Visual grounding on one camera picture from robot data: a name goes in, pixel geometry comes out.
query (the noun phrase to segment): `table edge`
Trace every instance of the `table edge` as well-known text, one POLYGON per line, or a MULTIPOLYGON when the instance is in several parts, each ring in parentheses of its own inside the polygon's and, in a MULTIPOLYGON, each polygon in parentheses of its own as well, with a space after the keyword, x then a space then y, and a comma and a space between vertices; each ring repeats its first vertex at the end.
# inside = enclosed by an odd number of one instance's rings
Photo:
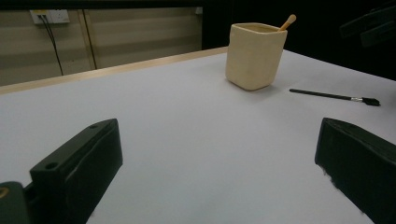
POLYGON ((40 79, 35 81, 22 82, 22 83, 0 87, 0 95, 17 92, 17 91, 27 91, 31 89, 42 88, 42 87, 62 84, 66 82, 81 81, 84 79, 89 79, 94 77, 110 76, 122 72, 134 71, 134 70, 149 68, 153 66, 165 65, 169 63, 178 63, 178 62, 203 58, 203 57, 226 53, 226 52, 227 52, 227 47, 199 50, 195 52, 178 54, 178 55, 163 57, 159 59, 152 59, 138 63, 128 63, 128 64, 123 64, 108 68, 91 70, 87 72, 66 75, 63 77, 51 77, 51 78, 40 79))

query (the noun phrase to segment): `white tabletop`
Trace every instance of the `white tabletop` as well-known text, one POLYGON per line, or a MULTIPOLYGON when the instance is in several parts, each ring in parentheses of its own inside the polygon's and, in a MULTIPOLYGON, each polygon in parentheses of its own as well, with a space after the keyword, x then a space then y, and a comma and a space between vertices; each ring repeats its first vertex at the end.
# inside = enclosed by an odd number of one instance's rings
POLYGON ((314 156, 325 117, 396 144, 396 82, 284 51, 271 86, 243 91, 226 80, 225 60, 1 95, 0 182, 27 185, 41 159, 90 124, 116 118, 124 164, 89 223, 372 223, 314 156))

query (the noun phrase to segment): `black paintbrush handle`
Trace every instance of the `black paintbrush handle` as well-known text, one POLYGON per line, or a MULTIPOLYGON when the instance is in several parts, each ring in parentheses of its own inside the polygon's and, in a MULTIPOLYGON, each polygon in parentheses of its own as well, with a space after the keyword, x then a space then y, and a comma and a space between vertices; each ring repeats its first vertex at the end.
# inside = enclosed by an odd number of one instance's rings
POLYGON ((334 95, 334 94, 321 93, 321 92, 315 92, 315 91, 301 91, 301 90, 295 90, 295 89, 290 89, 290 91, 302 93, 302 94, 308 94, 308 95, 330 97, 330 98, 341 99, 341 100, 351 100, 351 98, 352 98, 349 96, 334 95))

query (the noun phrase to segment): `beige wall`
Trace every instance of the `beige wall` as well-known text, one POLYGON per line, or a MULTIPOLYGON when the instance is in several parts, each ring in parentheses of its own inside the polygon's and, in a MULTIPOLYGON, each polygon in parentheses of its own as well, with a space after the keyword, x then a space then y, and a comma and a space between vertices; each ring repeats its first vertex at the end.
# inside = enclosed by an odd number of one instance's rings
MULTIPOLYGON (((51 25, 65 75, 94 69, 93 58, 103 68, 201 49, 194 8, 84 12, 68 10, 70 23, 51 25)), ((1 11, 0 86, 60 75, 45 27, 29 11, 1 11)))

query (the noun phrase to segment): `cup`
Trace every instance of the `cup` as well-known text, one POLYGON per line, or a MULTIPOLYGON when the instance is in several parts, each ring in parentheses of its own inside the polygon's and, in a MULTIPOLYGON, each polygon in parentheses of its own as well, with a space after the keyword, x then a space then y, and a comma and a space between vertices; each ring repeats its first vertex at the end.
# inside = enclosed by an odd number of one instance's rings
POLYGON ((282 56, 288 31, 262 23, 231 26, 226 77, 246 91, 272 84, 282 56))

